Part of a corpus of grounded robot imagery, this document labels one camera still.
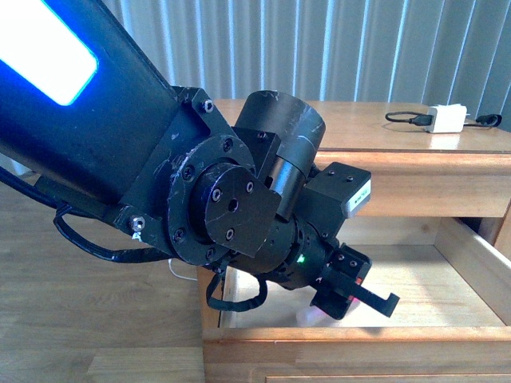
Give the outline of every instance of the black robotic arm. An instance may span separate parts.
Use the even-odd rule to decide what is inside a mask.
[[[256,92],[231,127],[203,89],[168,85],[101,1],[29,3],[39,7],[34,18],[50,12],[85,47],[76,54],[92,59],[84,58],[89,74],[76,94],[59,99],[45,87],[70,82],[75,65],[51,57],[65,49],[43,50],[43,62],[63,66],[43,70],[41,83],[16,66],[7,44],[13,37],[0,36],[0,151],[42,175],[35,188],[3,169],[0,180],[55,207],[54,223],[68,240],[114,262],[179,258],[213,270],[208,303],[219,310],[259,306],[273,281],[289,290],[312,286],[311,304],[333,318],[345,315],[353,297],[392,314],[398,297],[384,300],[360,286],[371,261],[335,238],[369,200],[370,173],[314,166],[325,124],[311,106]],[[99,247],[65,223],[69,213],[151,247]],[[259,295],[236,303],[211,298],[227,266],[254,275]]]

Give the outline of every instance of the wooden drawer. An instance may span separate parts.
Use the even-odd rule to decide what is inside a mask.
[[[456,219],[358,217],[339,239],[373,259],[364,286],[401,297],[392,318],[354,303],[334,321],[313,290],[269,286],[204,329],[207,382],[511,381],[511,261]],[[255,292],[232,270],[224,298]]]

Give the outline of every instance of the wooden floor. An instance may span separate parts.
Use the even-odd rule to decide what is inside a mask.
[[[197,283],[166,262],[95,259],[52,218],[0,184],[0,382],[204,381]],[[111,248],[133,245],[94,221],[68,221]]]

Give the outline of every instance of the white charger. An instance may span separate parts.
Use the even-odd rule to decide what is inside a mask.
[[[466,106],[461,104],[430,106],[427,114],[433,116],[431,125],[424,127],[427,132],[459,133],[465,123]]]

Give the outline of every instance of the blue led panel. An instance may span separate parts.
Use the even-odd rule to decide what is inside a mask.
[[[0,60],[63,106],[97,71],[92,52],[42,0],[0,0]]]

